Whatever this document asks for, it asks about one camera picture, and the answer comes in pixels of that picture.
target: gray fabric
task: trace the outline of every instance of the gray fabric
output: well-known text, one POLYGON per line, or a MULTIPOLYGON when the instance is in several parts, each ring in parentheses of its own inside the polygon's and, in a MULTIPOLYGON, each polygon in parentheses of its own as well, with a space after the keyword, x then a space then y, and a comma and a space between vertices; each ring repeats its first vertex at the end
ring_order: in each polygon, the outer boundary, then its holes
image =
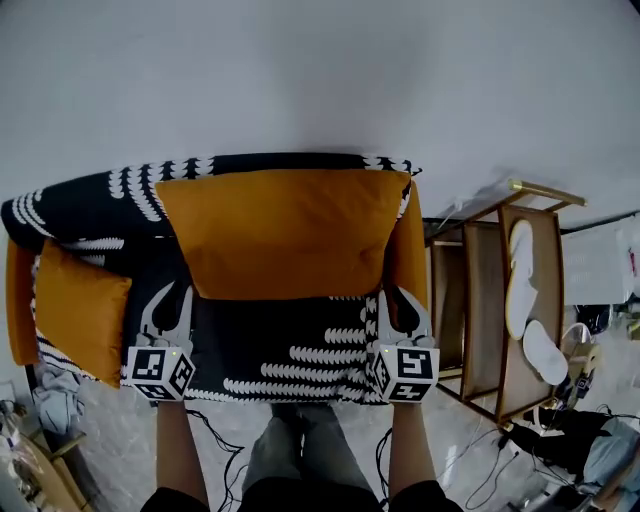
MULTIPOLYGON (((589 484, 604 485, 611 476, 634 456, 640 440, 640 434, 623 421, 613 418, 603 426, 611 437, 598 437, 591 445, 589 458, 584 466, 583 488, 589 484)), ((598 486, 591 486, 597 492, 598 486)), ((640 464, 636 462, 632 471, 622 482, 620 491, 623 497, 616 512, 627 512, 640 497, 640 464)))
POLYGON ((270 477, 322 480, 371 491, 333 410, 328 406, 299 410, 305 424, 302 458, 296 454, 293 429, 282 419, 271 418, 253 446, 242 492, 270 477))

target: person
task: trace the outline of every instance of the person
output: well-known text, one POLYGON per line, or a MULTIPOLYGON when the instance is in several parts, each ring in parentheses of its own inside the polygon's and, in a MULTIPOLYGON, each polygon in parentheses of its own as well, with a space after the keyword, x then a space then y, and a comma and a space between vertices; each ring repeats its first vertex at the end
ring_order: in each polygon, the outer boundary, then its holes
MULTIPOLYGON (((521 425, 505 435, 524 451, 576 475, 578 490, 606 511, 640 507, 640 433, 618 418, 587 411, 539 409, 540 423, 564 435, 540 436, 521 425)), ((533 412, 524 419, 533 421, 533 412)))
MULTIPOLYGON (((329 405, 272 405, 272 414, 251 452, 240 512, 382 510, 329 405)), ((143 512, 208 510, 183 403, 160 403, 157 423, 158 489, 143 512)), ((392 512, 461 512, 436 482, 420 404, 393 406, 389 493, 392 512)))

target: shelf board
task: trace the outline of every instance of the shelf board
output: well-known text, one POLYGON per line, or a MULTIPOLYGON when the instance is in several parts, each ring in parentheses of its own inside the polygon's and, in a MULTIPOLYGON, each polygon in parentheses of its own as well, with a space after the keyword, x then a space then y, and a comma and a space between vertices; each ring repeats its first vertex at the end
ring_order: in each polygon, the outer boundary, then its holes
MULTIPOLYGON (((562 249, 558 217, 555 213, 517 206, 499 208, 502 230, 505 288, 508 285, 509 235, 515 222, 526 219, 533 228, 534 269, 531 285, 538 290, 530 319, 542 323, 549 337, 560 344, 563 316, 562 249)), ((553 388, 544 382, 525 358, 522 341, 510 338, 505 329, 507 345, 503 353, 501 392, 498 397, 499 419, 507 418, 532 404, 551 398, 553 388)))
POLYGON ((498 224, 464 226, 467 325, 464 399, 497 391, 504 343, 504 273, 498 224))
POLYGON ((440 368, 462 365, 464 336, 464 249, 431 245, 432 327, 440 348, 440 368))

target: sofa armrest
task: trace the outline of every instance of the sofa armrest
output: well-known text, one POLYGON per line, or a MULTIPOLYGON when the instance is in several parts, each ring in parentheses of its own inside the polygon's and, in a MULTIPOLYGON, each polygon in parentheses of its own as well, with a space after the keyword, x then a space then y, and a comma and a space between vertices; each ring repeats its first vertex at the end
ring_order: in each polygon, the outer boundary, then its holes
POLYGON ((7 327, 13 360, 20 366, 38 362, 36 326, 31 314, 31 266, 35 257, 35 253, 9 240, 6 269, 7 327))
MULTIPOLYGON (((391 232, 385 252, 384 285, 400 286, 410 292, 427 309, 427 262, 424 248, 424 230, 420 199, 415 182, 411 182, 411 195, 404 215, 391 232)), ((390 315, 395 307, 389 295, 390 315)))

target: orange cushion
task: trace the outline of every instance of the orange cushion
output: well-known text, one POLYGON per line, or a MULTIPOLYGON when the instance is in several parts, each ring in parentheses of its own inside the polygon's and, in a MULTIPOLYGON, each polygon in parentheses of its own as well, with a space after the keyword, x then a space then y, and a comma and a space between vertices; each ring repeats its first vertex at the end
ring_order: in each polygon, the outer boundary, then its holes
POLYGON ((89 265, 47 240, 36 276, 36 327, 94 377, 120 387, 122 321, 131 279, 89 265))
POLYGON ((35 253, 9 239, 7 247, 7 328, 11 354, 17 365, 38 362, 36 328, 31 314, 31 265, 35 253))
POLYGON ((385 257, 385 285, 401 286, 427 309, 427 261, 424 252, 424 227, 420 198, 411 183, 409 204, 396 224, 385 257))
POLYGON ((202 297, 270 300, 374 290, 409 180, 276 169, 156 187, 202 297))

